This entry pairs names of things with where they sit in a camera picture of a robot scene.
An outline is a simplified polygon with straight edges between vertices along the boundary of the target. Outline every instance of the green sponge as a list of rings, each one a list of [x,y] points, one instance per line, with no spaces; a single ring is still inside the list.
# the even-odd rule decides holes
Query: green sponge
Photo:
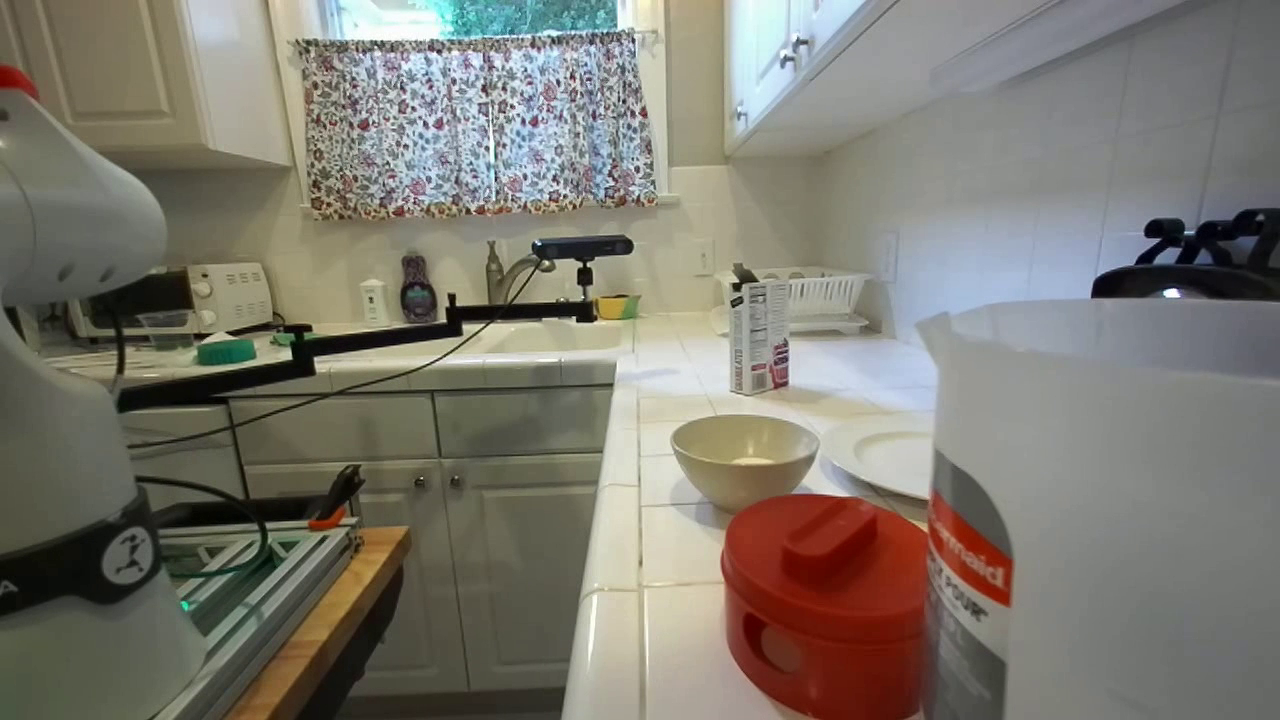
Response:
[[[247,366],[256,347],[247,338],[206,338],[195,343],[195,366]]]

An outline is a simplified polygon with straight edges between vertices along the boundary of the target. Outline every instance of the drawer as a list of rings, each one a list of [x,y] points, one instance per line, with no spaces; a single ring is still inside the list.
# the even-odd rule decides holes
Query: drawer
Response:
[[[251,420],[296,400],[231,400],[231,417]],[[436,420],[429,396],[332,396],[285,417],[234,427],[244,464],[298,462],[411,462],[436,457]]]
[[[438,391],[438,457],[604,454],[611,388]]]

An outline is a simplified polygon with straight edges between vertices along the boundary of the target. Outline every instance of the valance curtain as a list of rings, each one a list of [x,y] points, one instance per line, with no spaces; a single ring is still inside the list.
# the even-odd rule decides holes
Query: valance curtain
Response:
[[[325,219],[654,200],[636,31],[296,40],[296,58]]]

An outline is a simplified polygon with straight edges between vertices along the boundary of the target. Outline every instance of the white tile backsplash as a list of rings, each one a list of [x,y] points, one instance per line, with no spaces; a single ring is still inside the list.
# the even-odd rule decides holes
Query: white tile backsplash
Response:
[[[1076,295],[1152,216],[1280,205],[1280,4],[1195,0],[1009,89],[936,99],[824,160],[824,262],[914,320]]]
[[[818,249],[818,196],[809,160],[760,168],[672,168],[674,205],[629,214],[318,226],[304,214],[293,174],[150,174],[142,176],[172,226],[172,262],[264,262],[277,305],[293,320],[357,320],[357,290],[376,278],[398,290],[398,255],[423,253],[436,291],[483,301],[483,241],[504,262],[541,236],[629,234],[636,255],[594,262],[601,291],[638,291],[638,314],[712,310],[712,272],[742,263],[802,263]],[[534,278],[526,301],[576,301],[576,263]]]

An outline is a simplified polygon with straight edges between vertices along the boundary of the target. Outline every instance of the white bowl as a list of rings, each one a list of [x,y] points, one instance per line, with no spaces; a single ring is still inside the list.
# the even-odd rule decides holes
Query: white bowl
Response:
[[[763,495],[786,495],[818,442],[775,417],[698,417],[672,434],[672,454],[712,503],[734,513]]]

